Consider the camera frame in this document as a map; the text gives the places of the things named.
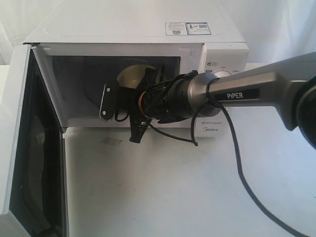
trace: midea logo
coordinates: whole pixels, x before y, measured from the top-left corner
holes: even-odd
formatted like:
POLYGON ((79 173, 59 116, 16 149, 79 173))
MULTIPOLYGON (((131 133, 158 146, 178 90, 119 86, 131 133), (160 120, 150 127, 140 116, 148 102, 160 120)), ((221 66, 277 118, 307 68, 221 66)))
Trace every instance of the midea logo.
POLYGON ((210 127, 203 128, 203 132, 213 132, 213 131, 218 132, 218 129, 217 128, 210 128, 210 127))

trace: white table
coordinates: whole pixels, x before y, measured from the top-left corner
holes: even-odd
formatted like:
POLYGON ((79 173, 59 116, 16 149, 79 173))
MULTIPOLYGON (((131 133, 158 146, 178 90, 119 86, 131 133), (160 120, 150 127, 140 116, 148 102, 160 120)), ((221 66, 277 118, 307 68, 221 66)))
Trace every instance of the white table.
MULTIPOLYGON (((274 108, 230 113, 254 193, 281 220, 316 236, 316 151, 298 129, 285 129, 274 108)), ((197 148, 152 130, 139 145, 129 136, 126 128, 69 128, 64 135, 71 236, 291 236, 244 190, 228 129, 198 139, 197 148), (123 142, 107 145, 107 137, 123 142)))

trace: black label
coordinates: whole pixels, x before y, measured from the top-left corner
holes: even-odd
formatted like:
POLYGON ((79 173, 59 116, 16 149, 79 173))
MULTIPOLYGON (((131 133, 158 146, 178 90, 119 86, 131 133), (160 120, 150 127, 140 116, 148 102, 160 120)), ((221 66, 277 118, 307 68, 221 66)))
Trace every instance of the black label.
POLYGON ((217 101, 254 100, 254 99, 259 99, 259 97, 260 97, 259 89, 240 90, 240 91, 227 92, 227 93, 214 95, 214 99, 217 101))

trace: white backdrop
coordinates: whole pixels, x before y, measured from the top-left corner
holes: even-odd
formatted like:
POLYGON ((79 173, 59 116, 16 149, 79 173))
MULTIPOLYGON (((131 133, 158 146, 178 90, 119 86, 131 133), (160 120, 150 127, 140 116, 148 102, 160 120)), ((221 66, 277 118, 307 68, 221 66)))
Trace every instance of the white backdrop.
MULTIPOLYGON (((0 65, 62 0, 0 0, 0 65)), ((220 0, 248 43, 249 62, 316 50, 316 0, 220 0)))

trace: open microwave door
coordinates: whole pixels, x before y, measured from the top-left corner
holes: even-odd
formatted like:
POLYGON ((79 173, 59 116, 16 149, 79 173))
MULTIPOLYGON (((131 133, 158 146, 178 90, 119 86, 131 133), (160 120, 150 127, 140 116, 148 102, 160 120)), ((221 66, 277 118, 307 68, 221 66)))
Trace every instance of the open microwave door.
POLYGON ((10 71, 24 69, 24 79, 8 76, 20 87, 20 115, 16 121, 11 161, 12 184, 9 211, 30 236, 68 235, 66 168, 62 128, 30 45, 17 47, 10 71))

